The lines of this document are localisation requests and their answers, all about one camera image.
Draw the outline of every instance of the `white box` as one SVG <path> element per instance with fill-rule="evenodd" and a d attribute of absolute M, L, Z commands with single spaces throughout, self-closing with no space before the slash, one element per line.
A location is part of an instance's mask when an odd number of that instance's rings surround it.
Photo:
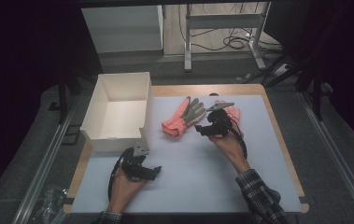
<path fill-rule="evenodd" d="M 149 150 L 149 73 L 102 74 L 80 130 L 96 151 Z"/>

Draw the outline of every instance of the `person's right hand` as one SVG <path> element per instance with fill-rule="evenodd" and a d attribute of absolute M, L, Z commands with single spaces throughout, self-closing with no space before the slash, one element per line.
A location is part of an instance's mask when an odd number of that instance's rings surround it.
<path fill-rule="evenodd" d="M 239 132 L 236 124 L 233 125 L 233 128 Z M 223 152 L 239 175 L 250 169 L 247 160 L 244 158 L 243 148 L 233 133 L 229 132 L 224 137 L 208 136 L 208 139 Z"/>

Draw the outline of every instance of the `glove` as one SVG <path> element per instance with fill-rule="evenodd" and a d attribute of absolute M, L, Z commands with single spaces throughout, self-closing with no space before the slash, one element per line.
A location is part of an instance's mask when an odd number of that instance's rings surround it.
<path fill-rule="evenodd" d="M 224 101 L 215 101 L 215 104 L 218 104 L 218 103 L 225 103 Z M 233 120 L 235 123 L 239 123 L 240 122 L 240 109 L 237 108 L 237 107 L 234 107 L 234 105 L 230 105 L 228 107 L 224 107 L 223 108 L 226 113 L 227 113 L 227 116 L 229 116 L 229 118 L 231 120 Z"/>
<path fill-rule="evenodd" d="M 200 121 L 205 112 L 203 103 L 199 103 L 197 98 L 191 102 L 191 97 L 188 96 L 177 108 L 174 116 L 162 122 L 163 132 L 179 138 L 192 124 Z"/>

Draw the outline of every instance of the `plaid shirt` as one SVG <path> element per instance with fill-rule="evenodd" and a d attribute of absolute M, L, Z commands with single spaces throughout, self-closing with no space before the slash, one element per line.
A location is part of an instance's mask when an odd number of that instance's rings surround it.
<path fill-rule="evenodd" d="M 248 203 L 254 223 L 271 223 L 266 221 L 266 219 L 278 224 L 288 223 L 284 210 L 278 204 L 281 199 L 279 193 L 269 189 L 255 170 L 251 169 L 244 172 L 235 181 L 240 186 Z M 101 212 L 100 216 L 92 224 L 119 224 L 120 219 L 121 214 Z"/>

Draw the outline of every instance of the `gray floor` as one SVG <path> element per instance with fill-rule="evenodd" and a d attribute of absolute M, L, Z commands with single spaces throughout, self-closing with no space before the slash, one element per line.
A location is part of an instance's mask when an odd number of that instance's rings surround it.
<path fill-rule="evenodd" d="M 242 83 L 247 73 L 256 76 L 261 72 L 249 54 L 195 55 L 191 73 L 183 71 L 182 57 L 150 55 L 115 58 L 102 55 L 101 62 L 106 73 L 149 71 L 152 85 Z M 277 122 L 290 151 L 291 158 L 300 177 L 304 192 L 310 199 L 310 210 L 306 214 L 289 215 L 291 223 L 354 223 L 354 199 L 333 161 L 321 142 L 304 106 L 293 88 L 296 77 L 290 77 L 273 88 L 267 88 Z M 260 83 L 262 76 L 249 83 Z M 83 93 L 78 97 L 76 112 L 71 124 L 81 124 L 94 83 L 80 78 Z M 48 111 L 58 97 L 57 88 L 43 93 L 41 108 L 30 132 L 0 179 L 0 224 L 11 223 L 21 200 L 35 174 L 38 164 L 57 129 L 58 112 Z M 324 123 L 335 143 L 340 147 L 347 164 L 354 173 L 354 132 L 334 111 L 326 97 L 322 98 Z M 35 204 L 32 217 L 44 202 L 44 191 L 55 185 L 68 188 L 84 144 L 80 136 L 73 146 L 60 146 L 55 161 Z M 96 215 L 71 216 L 67 223 L 90 223 Z M 193 216 L 194 223 L 241 223 L 241 216 Z M 185 217 L 172 216 L 129 216 L 124 223 L 185 223 Z"/>

